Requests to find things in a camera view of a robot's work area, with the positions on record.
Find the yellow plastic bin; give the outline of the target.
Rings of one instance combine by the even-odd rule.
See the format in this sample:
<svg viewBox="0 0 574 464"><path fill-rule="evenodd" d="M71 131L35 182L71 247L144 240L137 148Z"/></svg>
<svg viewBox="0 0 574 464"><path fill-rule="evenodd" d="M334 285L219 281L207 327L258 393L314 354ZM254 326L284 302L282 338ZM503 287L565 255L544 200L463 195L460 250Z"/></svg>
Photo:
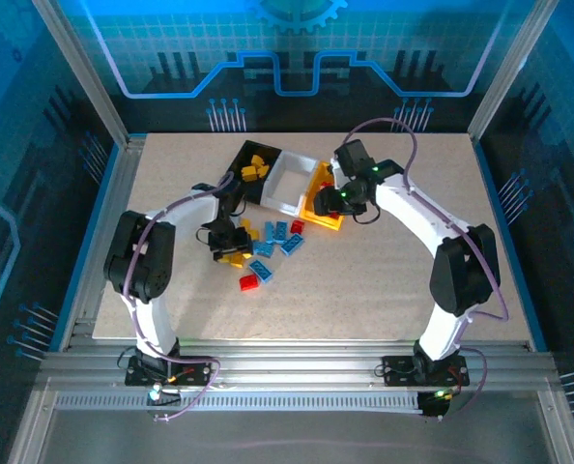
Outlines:
<svg viewBox="0 0 574 464"><path fill-rule="evenodd" d="M325 161L318 161L312 171L306 188L300 198L300 210L298 218L338 231L342 225L343 217L338 214L330 216L318 216L314 211L314 198L316 194L325 187L333 187L334 178L330 172L330 164Z"/></svg>

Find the black plastic bin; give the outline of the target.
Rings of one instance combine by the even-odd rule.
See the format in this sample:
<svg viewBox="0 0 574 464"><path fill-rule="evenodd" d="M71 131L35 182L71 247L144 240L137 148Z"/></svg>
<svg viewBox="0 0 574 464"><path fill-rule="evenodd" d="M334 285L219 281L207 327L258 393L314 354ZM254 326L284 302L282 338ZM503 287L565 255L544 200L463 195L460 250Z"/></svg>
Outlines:
<svg viewBox="0 0 574 464"><path fill-rule="evenodd" d="M244 197L247 202L260 205L261 197L264 189L264 184L270 179L270 174L276 164L281 150L269 145L246 140L238 154L234 157L233 161L228 167L228 171L234 173L234 179L241 184L244 191ZM254 182L246 183L242 179L241 170L245 166L249 166L253 155L260 156L270 170L266 177L260 178Z"/></svg>

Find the white plastic bin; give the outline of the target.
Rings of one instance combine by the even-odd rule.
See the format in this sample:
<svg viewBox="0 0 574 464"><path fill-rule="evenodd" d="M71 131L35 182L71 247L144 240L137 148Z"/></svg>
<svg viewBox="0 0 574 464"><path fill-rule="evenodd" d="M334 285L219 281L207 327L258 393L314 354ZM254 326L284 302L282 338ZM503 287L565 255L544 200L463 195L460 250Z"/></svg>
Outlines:
<svg viewBox="0 0 574 464"><path fill-rule="evenodd" d="M263 185L260 204L296 218L318 165L316 159L282 151Z"/></svg>

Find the blue graphic back panel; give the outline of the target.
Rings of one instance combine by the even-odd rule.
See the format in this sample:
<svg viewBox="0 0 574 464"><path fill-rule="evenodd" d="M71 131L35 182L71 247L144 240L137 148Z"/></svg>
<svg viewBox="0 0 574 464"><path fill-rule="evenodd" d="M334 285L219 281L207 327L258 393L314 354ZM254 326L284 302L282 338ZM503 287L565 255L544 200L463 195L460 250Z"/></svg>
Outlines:
<svg viewBox="0 0 574 464"><path fill-rule="evenodd" d="M130 132L463 132L531 0L57 0Z"/></svg>

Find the grey metal front shelf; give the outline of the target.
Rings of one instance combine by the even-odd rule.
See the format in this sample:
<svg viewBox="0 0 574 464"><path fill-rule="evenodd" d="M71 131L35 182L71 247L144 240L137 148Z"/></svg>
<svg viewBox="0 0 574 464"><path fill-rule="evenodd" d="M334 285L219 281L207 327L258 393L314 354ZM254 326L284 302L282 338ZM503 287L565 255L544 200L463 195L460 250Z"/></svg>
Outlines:
<svg viewBox="0 0 574 464"><path fill-rule="evenodd" d="M5 464L574 464L564 395L482 394L442 420L388 412L62 411L33 391Z"/></svg>

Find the blue graphic side panel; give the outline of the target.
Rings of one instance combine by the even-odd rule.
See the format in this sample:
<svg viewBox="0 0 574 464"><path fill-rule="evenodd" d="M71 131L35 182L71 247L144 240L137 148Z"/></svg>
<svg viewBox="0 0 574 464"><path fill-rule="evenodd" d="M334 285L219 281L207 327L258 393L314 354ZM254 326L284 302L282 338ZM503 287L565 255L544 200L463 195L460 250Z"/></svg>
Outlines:
<svg viewBox="0 0 574 464"><path fill-rule="evenodd" d="M0 0L0 368L58 338L115 144L32 0Z"/></svg>
<svg viewBox="0 0 574 464"><path fill-rule="evenodd" d="M506 197L506 226L530 297L538 345L556 359L574 419L574 0L555 0L480 145Z"/></svg>

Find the black electronics box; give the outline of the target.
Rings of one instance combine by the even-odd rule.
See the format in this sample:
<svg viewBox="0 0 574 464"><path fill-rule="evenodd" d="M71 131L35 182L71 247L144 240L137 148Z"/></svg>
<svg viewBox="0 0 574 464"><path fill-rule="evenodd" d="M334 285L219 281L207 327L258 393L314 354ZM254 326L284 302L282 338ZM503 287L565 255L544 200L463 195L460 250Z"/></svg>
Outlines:
<svg viewBox="0 0 574 464"><path fill-rule="evenodd" d="M450 407L456 390L420 391L417 394L417 408L426 418L443 418Z"/></svg>

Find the aluminium front rail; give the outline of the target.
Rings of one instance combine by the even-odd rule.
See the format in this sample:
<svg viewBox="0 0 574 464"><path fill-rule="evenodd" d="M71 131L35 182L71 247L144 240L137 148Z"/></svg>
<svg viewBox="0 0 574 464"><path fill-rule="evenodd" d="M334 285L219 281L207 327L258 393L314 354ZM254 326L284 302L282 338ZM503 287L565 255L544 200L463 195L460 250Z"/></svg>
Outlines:
<svg viewBox="0 0 574 464"><path fill-rule="evenodd" d="M116 390L124 385L124 341L90 339L45 356L36 378L54 390ZM274 392L379 391L373 370L383 356L408 356L410 341L383 340L196 340L181 350L220 362L219 390ZM556 388L554 358L519 342L470 342L463 347L471 383L486 392Z"/></svg>

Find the aluminium side rail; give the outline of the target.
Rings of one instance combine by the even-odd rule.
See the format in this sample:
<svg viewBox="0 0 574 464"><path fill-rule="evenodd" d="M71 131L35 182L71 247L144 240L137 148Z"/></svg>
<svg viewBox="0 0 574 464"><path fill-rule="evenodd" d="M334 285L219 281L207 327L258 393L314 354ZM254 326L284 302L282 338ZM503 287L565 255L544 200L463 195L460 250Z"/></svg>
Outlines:
<svg viewBox="0 0 574 464"><path fill-rule="evenodd" d="M134 134L127 147L116 146L109 157L51 339L51 352L69 347L78 320L97 317L105 288L103 264L119 217L128 206L145 141L144 134Z"/></svg>

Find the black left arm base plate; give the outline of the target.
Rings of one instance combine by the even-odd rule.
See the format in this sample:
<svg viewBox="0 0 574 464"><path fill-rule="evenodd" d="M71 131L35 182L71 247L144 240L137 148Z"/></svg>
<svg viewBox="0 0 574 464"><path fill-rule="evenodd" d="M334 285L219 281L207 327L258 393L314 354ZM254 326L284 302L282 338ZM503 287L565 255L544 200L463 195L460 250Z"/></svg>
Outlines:
<svg viewBox="0 0 574 464"><path fill-rule="evenodd" d="M210 382L211 374L209 362L167 364L165 360L158 360L157 365L151 365L133 356L126 368L124 384L127 387L150 387L154 384L205 387Z"/></svg>

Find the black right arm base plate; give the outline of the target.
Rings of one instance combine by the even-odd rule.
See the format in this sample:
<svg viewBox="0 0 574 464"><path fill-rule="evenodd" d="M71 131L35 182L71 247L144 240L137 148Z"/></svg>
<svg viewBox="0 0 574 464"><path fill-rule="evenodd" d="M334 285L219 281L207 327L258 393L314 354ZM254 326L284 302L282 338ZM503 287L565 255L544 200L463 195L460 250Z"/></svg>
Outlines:
<svg viewBox="0 0 574 464"><path fill-rule="evenodd" d="M436 362L417 355L385 356L374 373L387 387L464 387L471 383L466 360L459 355Z"/></svg>

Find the aluminium frame post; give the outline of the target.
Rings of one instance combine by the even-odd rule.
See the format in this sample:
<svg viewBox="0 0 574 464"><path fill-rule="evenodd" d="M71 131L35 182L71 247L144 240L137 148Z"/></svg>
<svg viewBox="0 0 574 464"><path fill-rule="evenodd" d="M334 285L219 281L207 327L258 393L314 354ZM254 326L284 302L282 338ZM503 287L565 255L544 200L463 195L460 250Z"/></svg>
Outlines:
<svg viewBox="0 0 574 464"><path fill-rule="evenodd" d="M56 0L31 0L31 2L109 135L120 149L127 149L129 133L59 3Z"/></svg>
<svg viewBox="0 0 574 464"><path fill-rule="evenodd" d="M485 133L559 2L560 0L534 0L530 13L513 39L468 126L468 135L472 142L478 142Z"/></svg>

